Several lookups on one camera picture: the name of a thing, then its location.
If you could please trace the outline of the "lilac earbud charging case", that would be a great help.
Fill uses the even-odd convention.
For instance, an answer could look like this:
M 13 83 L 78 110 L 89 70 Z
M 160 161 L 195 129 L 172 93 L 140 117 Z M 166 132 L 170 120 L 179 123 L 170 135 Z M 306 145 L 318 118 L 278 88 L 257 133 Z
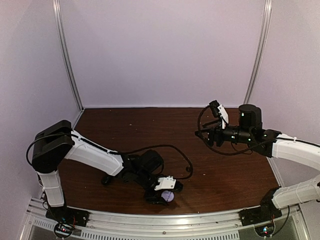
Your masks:
M 172 191 L 165 190 L 161 193 L 161 197 L 167 202 L 170 203 L 174 200 L 175 194 Z

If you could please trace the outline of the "black oval charging case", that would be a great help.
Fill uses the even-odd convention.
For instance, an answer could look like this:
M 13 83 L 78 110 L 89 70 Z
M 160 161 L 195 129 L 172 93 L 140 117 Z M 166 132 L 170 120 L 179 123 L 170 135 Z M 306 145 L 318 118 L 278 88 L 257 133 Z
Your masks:
M 101 179 L 101 184 L 102 184 L 103 186 L 107 186 L 107 185 L 111 182 L 112 179 L 113 179 L 112 176 L 110 176 L 110 175 L 105 175 L 105 176 Z

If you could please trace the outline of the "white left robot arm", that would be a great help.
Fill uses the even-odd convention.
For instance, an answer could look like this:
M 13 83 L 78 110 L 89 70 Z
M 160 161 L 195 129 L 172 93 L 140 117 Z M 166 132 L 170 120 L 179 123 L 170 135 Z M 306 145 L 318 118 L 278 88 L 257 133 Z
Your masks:
M 145 190 L 145 199 L 152 204 L 165 204 L 163 192 L 181 192 L 183 184 L 170 175 L 155 174 L 164 166 L 160 154 L 148 149 L 143 154 L 121 153 L 105 148 L 72 129 L 68 120 L 61 120 L 39 132 L 28 146 L 32 158 L 27 162 L 38 175 L 47 204 L 61 222 L 72 218 L 66 207 L 58 166 L 72 160 L 104 172 L 108 179 L 135 182 Z

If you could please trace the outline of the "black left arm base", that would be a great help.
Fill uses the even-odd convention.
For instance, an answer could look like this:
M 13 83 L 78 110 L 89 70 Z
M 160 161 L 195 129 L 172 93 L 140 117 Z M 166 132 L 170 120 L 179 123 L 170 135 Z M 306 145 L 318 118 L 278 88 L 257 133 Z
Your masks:
M 52 207 L 48 203 L 46 217 L 55 220 L 58 223 L 71 227 L 80 226 L 86 227 L 89 220 L 89 212 L 68 207 L 66 204 L 59 207 Z

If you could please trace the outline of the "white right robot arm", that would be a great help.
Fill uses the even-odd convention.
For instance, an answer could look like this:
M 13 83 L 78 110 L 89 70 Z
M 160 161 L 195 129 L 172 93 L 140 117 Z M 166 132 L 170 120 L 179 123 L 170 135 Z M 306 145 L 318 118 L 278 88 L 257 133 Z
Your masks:
M 216 100 L 201 110 L 195 135 L 211 151 L 232 156 L 253 151 L 267 158 L 285 159 L 315 170 L 320 169 L 319 144 L 263 129 L 262 111 L 253 104 L 238 107 L 238 124 L 229 123 L 224 106 Z

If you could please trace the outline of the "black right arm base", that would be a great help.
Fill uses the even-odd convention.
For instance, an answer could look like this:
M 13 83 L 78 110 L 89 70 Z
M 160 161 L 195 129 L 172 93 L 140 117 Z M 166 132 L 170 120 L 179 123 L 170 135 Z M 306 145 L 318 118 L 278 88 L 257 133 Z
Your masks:
M 259 206 L 243 209 L 238 213 L 242 226 L 270 222 L 282 216 L 282 211 L 272 202 L 276 190 L 276 188 L 269 190 L 261 199 Z

